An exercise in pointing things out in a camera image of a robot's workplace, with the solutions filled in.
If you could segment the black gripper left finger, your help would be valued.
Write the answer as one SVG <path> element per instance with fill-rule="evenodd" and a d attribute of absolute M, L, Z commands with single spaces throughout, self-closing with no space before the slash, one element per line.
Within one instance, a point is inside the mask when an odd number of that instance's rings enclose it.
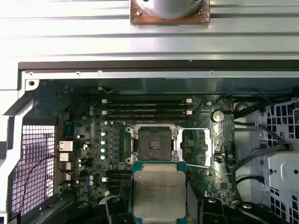
<path fill-rule="evenodd" d="M 48 224 L 132 224 L 130 211 L 132 179 L 122 179 L 110 188 L 76 186 L 74 201 L 46 219 Z"/>

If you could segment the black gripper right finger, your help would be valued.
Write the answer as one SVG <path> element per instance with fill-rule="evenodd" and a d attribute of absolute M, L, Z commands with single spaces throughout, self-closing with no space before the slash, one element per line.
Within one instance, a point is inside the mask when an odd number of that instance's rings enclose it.
<path fill-rule="evenodd" d="M 195 224 L 286 224 L 272 210 L 251 202 L 231 208 L 216 197 L 206 197 L 195 183 L 187 181 L 187 210 Z"/>

